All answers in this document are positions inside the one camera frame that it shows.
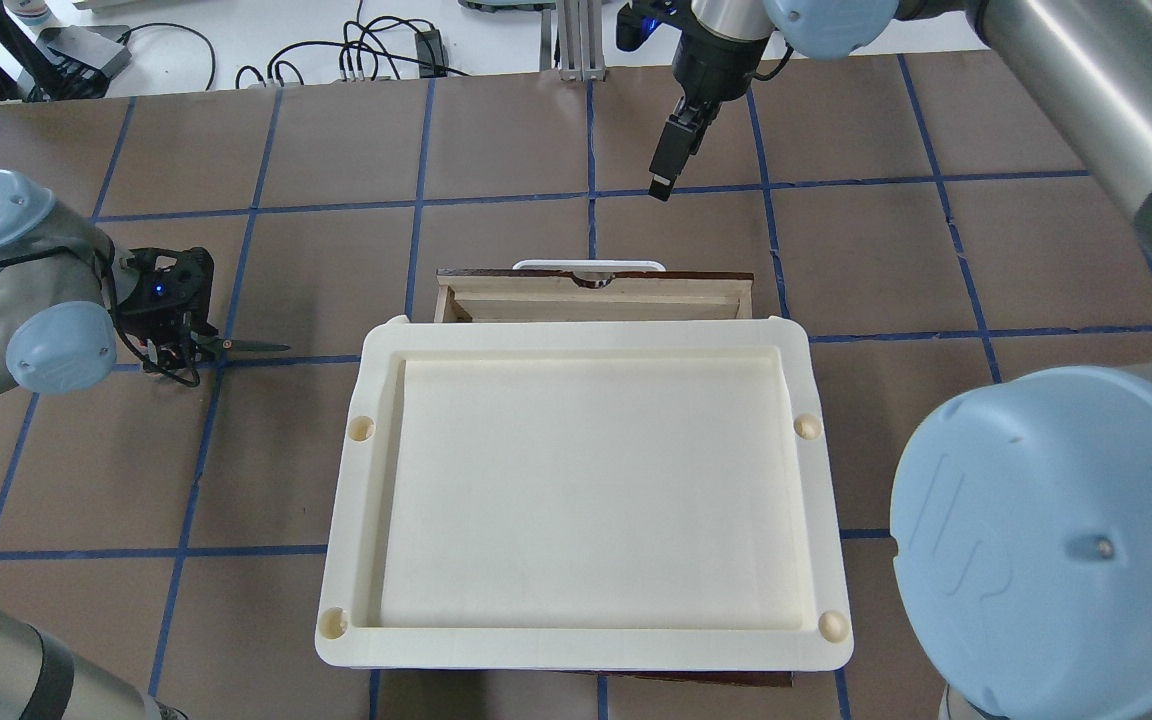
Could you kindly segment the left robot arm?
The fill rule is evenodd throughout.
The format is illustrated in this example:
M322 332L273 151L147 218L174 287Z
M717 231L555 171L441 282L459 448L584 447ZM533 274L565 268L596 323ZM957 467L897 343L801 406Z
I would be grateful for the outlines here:
M116 361L116 314L146 290L142 252L0 169L0 396L88 389ZM0 719L182 719L184 712L0 609Z

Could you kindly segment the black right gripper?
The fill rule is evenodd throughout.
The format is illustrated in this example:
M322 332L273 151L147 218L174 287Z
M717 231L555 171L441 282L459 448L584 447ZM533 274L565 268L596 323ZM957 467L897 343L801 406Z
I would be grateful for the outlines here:
M745 94L761 61L770 37L732 40L707 29L685 29L672 60L672 76L681 88L681 99L660 132L647 192L669 200L691 156L698 154L719 104Z

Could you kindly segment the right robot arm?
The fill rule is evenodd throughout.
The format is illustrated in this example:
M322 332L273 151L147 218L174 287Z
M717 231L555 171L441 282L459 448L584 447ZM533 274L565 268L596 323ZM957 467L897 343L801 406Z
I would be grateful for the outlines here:
M668 199L774 31L833 60L957 10L1152 256L1152 1L627 1L617 50L681 33L650 192ZM1152 363L1051 367L937 407L902 450L890 536L942 719L1152 719Z

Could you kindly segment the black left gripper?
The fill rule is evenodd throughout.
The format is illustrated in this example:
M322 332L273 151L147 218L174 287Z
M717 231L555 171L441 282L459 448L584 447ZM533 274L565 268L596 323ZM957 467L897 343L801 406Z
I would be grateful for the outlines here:
M136 285L116 305L116 325L142 344L182 346L217 338L209 323L215 263L204 247L185 251L132 249Z

